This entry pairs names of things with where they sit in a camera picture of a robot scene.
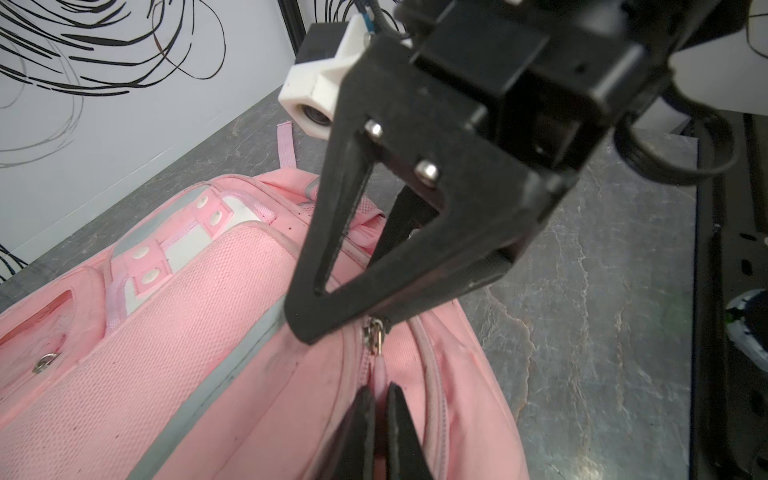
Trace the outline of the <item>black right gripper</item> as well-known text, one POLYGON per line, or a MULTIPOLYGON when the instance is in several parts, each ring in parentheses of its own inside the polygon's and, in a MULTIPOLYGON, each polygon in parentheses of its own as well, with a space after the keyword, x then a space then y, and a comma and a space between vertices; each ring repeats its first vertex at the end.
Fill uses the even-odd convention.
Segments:
POLYGON ((714 110, 673 81, 671 56, 718 37, 716 1, 404 1, 395 11, 416 64, 483 102, 491 139, 523 160, 579 170, 611 135, 639 174, 679 167, 633 127, 657 99, 703 120, 714 110))

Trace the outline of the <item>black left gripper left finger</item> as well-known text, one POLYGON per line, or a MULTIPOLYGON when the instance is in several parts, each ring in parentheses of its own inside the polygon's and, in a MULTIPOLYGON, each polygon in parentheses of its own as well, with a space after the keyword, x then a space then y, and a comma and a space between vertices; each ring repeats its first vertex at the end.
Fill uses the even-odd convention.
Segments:
POLYGON ((361 387, 331 443, 317 478, 371 480, 374 477, 376 410, 368 386, 361 387))

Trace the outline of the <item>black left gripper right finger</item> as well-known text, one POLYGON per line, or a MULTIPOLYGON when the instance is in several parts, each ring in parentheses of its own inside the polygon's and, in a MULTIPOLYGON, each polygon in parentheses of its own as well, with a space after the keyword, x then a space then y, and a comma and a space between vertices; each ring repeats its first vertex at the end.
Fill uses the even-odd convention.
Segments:
POLYGON ((386 478, 433 480, 405 395, 395 383, 387 391, 386 478))

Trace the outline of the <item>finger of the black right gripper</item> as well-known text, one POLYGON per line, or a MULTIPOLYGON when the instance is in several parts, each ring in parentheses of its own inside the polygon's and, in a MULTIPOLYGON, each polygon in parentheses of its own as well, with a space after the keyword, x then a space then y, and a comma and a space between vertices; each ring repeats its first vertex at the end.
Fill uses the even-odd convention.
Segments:
POLYGON ((438 211, 422 199, 409 186, 404 186, 396 197, 383 232, 376 244, 369 264, 372 265, 411 235, 430 223, 438 211))
POLYGON ((575 185, 480 136, 483 106, 378 38, 345 76, 317 204, 284 311, 306 344, 364 317, 386 328, 503 277, 575 185), (404 186, 366 269, 329 289, 373 168, 404 186))

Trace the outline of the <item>pink student backpack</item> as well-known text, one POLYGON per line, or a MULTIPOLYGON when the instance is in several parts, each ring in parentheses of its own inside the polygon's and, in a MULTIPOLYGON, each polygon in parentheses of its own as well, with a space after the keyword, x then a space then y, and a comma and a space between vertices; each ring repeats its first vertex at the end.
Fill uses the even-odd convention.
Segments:
POLYGON ((457 301, 314 345, 283 313, 319 178, 290 123, 278 169, 181 191, 1 316, 5 479, 318 479, 357 391, 386 478, 391 383, 433 479, 525 479, 514 417, 457 301))

